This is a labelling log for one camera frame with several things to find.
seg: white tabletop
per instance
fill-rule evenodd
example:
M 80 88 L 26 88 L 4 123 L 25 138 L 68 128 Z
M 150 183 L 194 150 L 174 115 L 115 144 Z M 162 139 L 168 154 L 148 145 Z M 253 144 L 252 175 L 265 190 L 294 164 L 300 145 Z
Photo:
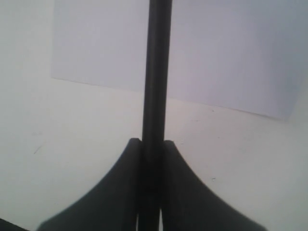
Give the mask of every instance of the white tabletop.
M 1 1 L 0 218 L 29 230 L 90 190 L 142 129 L 143 93 L 51 78 L 52 13 L 52 0 Z M 307 138 L 308 81 L 287 122 L 167 102 L 166 139 L 270 231 L 308 227 Z

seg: vertical black tube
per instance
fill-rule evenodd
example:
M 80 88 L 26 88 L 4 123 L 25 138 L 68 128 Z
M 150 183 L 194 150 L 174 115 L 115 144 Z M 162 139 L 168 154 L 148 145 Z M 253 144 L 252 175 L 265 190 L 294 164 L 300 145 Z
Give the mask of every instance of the vertical black tube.
M 139 194 L 139 231 L 157 231 L 172 0 L 150 0 Z

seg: white paper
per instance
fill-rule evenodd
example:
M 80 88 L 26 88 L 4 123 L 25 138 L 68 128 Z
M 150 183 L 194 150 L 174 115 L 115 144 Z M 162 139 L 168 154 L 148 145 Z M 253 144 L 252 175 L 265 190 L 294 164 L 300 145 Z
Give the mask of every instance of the white paper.
M 142 91 L 148 0 L 56 0 L 52 77 Z M 174 0 L 169 97 L 287 118 L 308 73 L 305 0 Z

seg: white surface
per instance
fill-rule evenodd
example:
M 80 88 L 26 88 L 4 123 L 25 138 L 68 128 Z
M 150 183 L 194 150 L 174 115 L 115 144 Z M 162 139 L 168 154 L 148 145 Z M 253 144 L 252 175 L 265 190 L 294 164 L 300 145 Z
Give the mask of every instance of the white surface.
M 52 79 L 53 1 L 0 6 L 0 218 L 34 230 L 140 137 L 143 95 Z M 168 100 L 166 138 L 269 231 L 308 229 L 307 79 L 289 122 Z
M 143 91 L 147 0 L 56 0 L 52 77 Z M 288 118 L 308 72 L 308 4 L 173 2 L 168 95 Z

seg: black pole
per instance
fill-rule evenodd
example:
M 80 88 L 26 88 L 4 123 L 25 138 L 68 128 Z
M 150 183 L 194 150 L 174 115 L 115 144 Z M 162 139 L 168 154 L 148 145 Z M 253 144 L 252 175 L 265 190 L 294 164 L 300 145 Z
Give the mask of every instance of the black pole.
M 142 131 L 142 165 L 139 231 L 157 231 L 160 213 L 160 157 L 165 133 L 167 76 L 172 0 L 150 0 L 145 96 Z

